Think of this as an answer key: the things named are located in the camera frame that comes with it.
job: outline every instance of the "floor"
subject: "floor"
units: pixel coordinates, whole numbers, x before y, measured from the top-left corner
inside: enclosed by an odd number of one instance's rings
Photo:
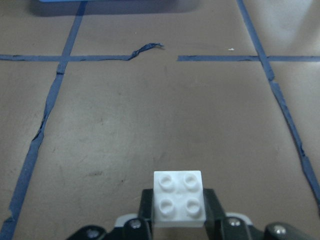
[[[201,170],[261,230],[320,238],[319,8],[0,1],[0,239],[110,231],[166,170]]]

